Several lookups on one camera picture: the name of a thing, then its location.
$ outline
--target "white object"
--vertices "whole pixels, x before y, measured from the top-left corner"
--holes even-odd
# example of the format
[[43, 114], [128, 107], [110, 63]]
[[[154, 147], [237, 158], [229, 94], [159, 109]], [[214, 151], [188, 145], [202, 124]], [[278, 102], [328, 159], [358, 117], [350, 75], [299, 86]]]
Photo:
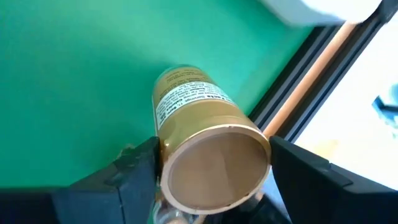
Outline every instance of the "white object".
[[285, 23], [292, 25], [360, 23], [381, 0], [260, 0]]

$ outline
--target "green felt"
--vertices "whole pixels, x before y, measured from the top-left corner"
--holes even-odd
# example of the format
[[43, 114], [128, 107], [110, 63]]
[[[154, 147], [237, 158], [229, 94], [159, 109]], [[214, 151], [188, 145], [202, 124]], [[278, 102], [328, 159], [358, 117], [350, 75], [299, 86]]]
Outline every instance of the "green felt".
[[311, 29], [255, 0], [0, 1], [0, 186], [67, 185], [153, 135], [172, 65], [249, 113]]

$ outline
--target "green surface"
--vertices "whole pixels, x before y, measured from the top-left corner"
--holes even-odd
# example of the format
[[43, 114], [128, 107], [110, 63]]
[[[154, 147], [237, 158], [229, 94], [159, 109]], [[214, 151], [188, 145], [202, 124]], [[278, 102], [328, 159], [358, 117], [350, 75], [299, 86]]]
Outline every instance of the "green surface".
[[255, 0], [3, 0], [0, 186], [67, 185], [148, 138], [171, 65], [249, 113], [310, 31]]

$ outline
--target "gold can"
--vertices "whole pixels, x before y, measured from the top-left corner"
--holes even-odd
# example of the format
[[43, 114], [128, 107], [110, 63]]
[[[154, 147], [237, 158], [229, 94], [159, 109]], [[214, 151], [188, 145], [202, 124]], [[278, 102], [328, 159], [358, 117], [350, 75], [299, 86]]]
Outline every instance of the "gold can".
[[164, 197], [191, 214], [229, 210], [255, 194], [271, 163], [266, 137], [199, 68], [166, 70], [153, 93]]

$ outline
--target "can label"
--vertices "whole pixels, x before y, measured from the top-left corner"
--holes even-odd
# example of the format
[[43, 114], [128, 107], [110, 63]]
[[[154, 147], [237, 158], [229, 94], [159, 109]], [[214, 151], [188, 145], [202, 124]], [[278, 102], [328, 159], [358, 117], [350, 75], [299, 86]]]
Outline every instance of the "can label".
[[184, 83], [170, 90], [157, 105], [155, 110], [157, 129], [159, 130], [165, 120], [179, 108], [198, 100], [222, 100], [233, 103], [222, 89], [212, 83]]

